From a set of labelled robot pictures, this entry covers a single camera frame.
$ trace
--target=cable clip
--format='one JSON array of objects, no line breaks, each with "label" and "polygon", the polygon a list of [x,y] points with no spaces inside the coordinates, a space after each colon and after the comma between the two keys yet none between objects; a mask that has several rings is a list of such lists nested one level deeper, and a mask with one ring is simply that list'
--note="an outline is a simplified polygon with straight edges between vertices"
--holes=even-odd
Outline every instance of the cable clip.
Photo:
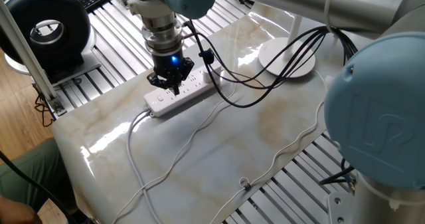
[{"label": "cable clip", "polygon": [[199,53],[199,57],[202,57],[204,59],[204,63],[207,65],[210,65],[214,62],[214,53],[211,48],[209,48],[207,51]]},{"label": "cable clip", "polygon": [[251,190],[251,184],[247,183],[247,184],[244,186],[244,189],[245,189],[245,191],[249,191],[249,190]]}]

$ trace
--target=marble table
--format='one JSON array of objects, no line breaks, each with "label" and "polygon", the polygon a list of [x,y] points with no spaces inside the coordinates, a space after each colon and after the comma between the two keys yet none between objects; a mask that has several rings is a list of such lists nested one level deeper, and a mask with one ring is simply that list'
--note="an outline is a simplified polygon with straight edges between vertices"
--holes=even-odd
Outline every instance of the marble table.
[{"label": "marble table", "polygon": [[[292,19],[287,12],[256,5],[247,16],[212,35],[211,41],[228,66],[253,76],[261,69],[258,51],[262,43],[275,37],[286,37]],[[318,25],[304,20],[300,32]],[[352,37],[361,44],[360,47],[368,43],[365,39]],[[342,68],[340,46],[329,58],[332,42],[332,37],[327,37],[316,55],[315,68],[323,77],[336,76]],[[196,46],[186,49],[185,56],[201,66],[197,49]],[[140,188],[127,158],[125,140],[129,123],[145,106],[143,96],[154,90],[146,80],[149,72],[67,113],[53,127],[78,206],[101,223],[111,223]],[[273,78],[264,73],[259,80],[269,84]],[[226,95],[233,88],[233,84],[222,83]],[[259,90],[238,85],[232,99],[246,104],[261,95]],[[311,72],[287,81],[254,107],[237,109],[222,104],[209,126],[195,136],[168,179],[149,190],[162,222],[210,223],[222,205],[240,189],[241,177],[252,181],[262,175],[278,150],[314,124],[315,111],[324,95],[320,77]],[[136,127],[131,150],[145,182],[169,169],[177,152],[218,102],[220,96],[212,90],[171,114],[146,118]],[[319,116],[317,130],[281,155],[272,172],[231,202],[221,212],[217,223],[226,219],[323,133],[322,111]],[[144,198],[136,199],[124,213],[128,214],[118,223],[154,223]]]}]

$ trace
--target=green pants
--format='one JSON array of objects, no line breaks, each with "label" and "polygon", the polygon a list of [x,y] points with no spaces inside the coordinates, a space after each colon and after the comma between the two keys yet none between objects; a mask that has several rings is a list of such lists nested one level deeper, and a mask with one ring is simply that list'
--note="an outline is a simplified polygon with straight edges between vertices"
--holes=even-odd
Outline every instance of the green pants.
[{"label": "green pants", "polygon": [[[77,210],[74,191],[53,138],[13,160],[13,163],[47,188],[68,211]],[[20,178],[5,164],[0,166],[0,195],[27,204],[36,212],[48,199],[42,191]]]}]

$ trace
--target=white power strip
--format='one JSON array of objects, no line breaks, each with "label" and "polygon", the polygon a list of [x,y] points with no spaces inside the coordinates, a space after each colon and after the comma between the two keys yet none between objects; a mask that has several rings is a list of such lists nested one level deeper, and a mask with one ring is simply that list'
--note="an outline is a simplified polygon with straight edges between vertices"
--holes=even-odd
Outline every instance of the white power strip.
[{"label": "white power strip", "polygon": [[[221,73],[221,65],[215,62],[211,65],[217,72]],[[212,74],[217,83],[220,82],[220,77]],[[214,88],[209,73],[205,67],[193,70],[187,79],[180,85],[180,94],[175,96],[170,90],[157,88],[156,90],[145,95],[145,102],[151,108],[152,114],[155,117],[160,117],[189,100],[201,95],[202,93]]]}]

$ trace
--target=metal pole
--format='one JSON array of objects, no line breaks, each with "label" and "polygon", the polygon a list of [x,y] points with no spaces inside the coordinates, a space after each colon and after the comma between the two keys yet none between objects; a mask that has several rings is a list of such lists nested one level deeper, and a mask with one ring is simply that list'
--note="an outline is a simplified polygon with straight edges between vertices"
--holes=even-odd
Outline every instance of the metal pole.
[{"label": "metal pole", "polygon": [[[299,27],[301,26],[301,21],[303,17],[300,17],[299,15],[295,15],[294,21],[292,21],[291,31],[290,35],[288,37],[288,44],[290,44],[292,41],[294,41],[295,38],[298,36]],[[294,46],[292,45],[289,47],[287,51],[284,53],[284,61],[289,61],[292,58]]]},{"label": "metal pole", "polygon": [[4,30],[7,38],[18,52],[18,55],[24,65],[34,78],[40,92],[44,94],[46,99],[57,112],[62,112],[64,109],[58,101],[58,96],[56,95],[52,84],[48,81],[44,70],[41,68],[37,58],[22,35],[21,30],[18,28],[18,25],[3,0],[0,0],[0,28]]}]

